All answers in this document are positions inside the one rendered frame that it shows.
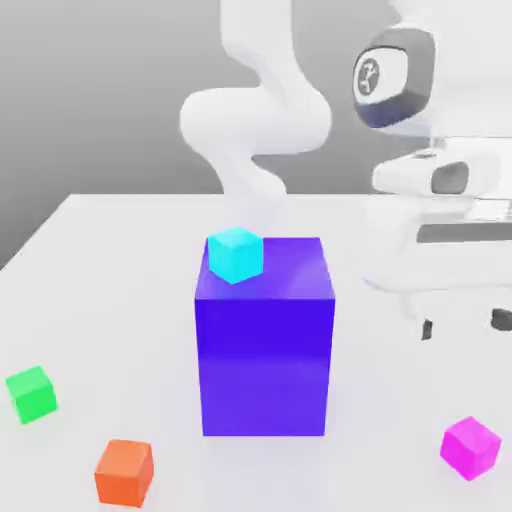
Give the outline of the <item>small green cube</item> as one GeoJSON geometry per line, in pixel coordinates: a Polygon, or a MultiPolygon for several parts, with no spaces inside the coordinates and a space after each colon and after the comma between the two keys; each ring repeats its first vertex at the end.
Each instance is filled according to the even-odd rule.
{"type": "Polygon", "coordinates": [[[53,384],[41,366],[34,366],[5,379],[9,397],[22,425],[57,410],[53,384]]]}

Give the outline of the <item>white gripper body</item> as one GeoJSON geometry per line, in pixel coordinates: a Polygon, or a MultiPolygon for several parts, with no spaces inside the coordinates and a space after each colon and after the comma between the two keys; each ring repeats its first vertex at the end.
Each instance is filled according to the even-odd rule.
{"type": "Polygon", "coordinates": [[[512,200],[373,196],[362,275],[387,292],[512,288],[512,200]]]}

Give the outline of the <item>large purple box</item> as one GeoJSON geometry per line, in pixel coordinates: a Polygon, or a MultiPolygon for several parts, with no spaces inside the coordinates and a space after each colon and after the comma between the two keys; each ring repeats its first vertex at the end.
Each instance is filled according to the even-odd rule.
{"type": "Polygon", "coordinates": [[[194,297],[206,436],[325,433],[335,293],[318,238],[267,238],[229,284],[202,260],[194,297]]]}

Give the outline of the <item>small cyan cube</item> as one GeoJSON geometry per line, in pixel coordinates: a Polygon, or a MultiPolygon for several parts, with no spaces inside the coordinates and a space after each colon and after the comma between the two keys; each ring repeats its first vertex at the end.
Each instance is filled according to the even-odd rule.
{"type": "Polygon", "coordinates": [[[263,272],[263,238],[243,227],[232,227],[207,237],[209,269],[236,284],[263,272]]]}

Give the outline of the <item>small orange cube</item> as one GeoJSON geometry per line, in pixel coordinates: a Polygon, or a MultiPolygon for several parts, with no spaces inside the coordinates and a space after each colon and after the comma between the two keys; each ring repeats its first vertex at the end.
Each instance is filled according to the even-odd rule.
{"type": "Polygon", "coordinates": [[[112,439],[94,472],[99,502],[141,508],[153,477],[150,443],[112,439]]]}

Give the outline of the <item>small magenta cube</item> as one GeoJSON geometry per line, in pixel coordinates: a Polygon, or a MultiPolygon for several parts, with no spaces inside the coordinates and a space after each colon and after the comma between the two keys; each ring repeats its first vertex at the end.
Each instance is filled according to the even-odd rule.
{"type": "Polygon", "coordinates": [[[497,434],[469,416],[444,432],[440,456],[465,480],[472,481],[495,465],[501,443],[497,434]]]}

